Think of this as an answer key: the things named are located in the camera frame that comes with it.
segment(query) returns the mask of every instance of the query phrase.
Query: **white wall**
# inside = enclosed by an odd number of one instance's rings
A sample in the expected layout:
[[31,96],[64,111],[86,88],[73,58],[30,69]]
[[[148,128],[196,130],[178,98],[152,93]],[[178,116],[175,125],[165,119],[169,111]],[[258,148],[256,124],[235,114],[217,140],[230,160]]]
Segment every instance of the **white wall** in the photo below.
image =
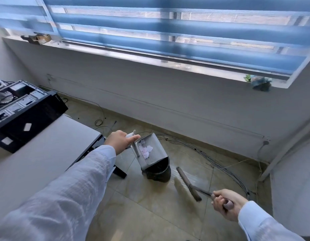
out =
[[274,218],[310,236],[310,141],[274,168],[271,183]]
[[[270,160],[310,119],[310,65],[289,89],[249,83],[17,40],[7,40],[40,85],[209,144]],[[50,82],[47,74],[57,78]]]
[[34,77],[2,40],[1,35],[0,30],[0,79],[4,81],[18,81],[23,79],[36,84]]

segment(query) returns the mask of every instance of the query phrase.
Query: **white shirt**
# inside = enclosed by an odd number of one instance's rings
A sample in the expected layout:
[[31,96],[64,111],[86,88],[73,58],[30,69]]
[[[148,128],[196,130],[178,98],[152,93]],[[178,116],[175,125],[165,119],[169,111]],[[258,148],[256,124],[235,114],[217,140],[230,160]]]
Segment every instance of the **white shirt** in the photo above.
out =
[[[115,158],[111,146],[100,146],[87,154],[17,210],[6,215],[0,224],[0,240],[85,241],[113,172]],[[243,206],[238,221],[249,241],[303,241],[253,201]]]

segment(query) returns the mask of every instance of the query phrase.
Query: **hand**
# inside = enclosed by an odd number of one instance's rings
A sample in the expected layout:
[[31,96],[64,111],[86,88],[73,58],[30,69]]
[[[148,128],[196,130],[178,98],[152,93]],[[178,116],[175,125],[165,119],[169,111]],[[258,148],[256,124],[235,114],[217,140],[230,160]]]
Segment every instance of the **hand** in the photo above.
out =
[[136,141],[137,139],[139,139],[141,136],[140,135],[134,135],[132,137],[129,138],[125,138],[125,136],[127,135],[127,133],[121,131],[121,130],[117,130],[116,132],[112,132],[106,139],[104,145],[109,145],[109,146],[113,146],[113,148],[116,151],[116,155],[119,155],[120,153],[122,153],[125,148],[133,143],[134,141]]
[[[225,219],[237,222],[238,214],[240,213],[240,210],[245,205],[245,203],[248,202],[248,200],[238,193],[228,189],[213,191],[213,194],[216,196],[216,198],[212,201],[214,210],[221,213]],[[232,210],[228,211],[223,208],[223,204],[225,203],[224,198],[234,203],[234,208]]]

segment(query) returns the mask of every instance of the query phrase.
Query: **black trash can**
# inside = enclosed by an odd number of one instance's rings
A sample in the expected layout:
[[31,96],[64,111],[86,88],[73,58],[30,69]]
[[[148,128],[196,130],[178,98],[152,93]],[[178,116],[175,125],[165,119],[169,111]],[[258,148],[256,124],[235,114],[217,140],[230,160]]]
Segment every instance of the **black trash can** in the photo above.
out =
[[171,168],[169,166],[169,157],[164,158],[153,166],[142,170],[142,174],[146,175],[147,179],[152,179],[159,182],[168,182],[171,178]]

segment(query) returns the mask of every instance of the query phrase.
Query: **black desk leg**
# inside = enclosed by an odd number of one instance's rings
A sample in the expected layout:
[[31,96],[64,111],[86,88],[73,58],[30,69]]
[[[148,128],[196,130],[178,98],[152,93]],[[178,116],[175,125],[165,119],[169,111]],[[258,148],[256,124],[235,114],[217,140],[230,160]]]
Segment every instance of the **black desk leg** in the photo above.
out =
[[116,165],[114,165],[115,170],[113,171],[114,174],[116,174],[118,177],[126,178],[127,174],[123,172],[120,168],[118,168]]

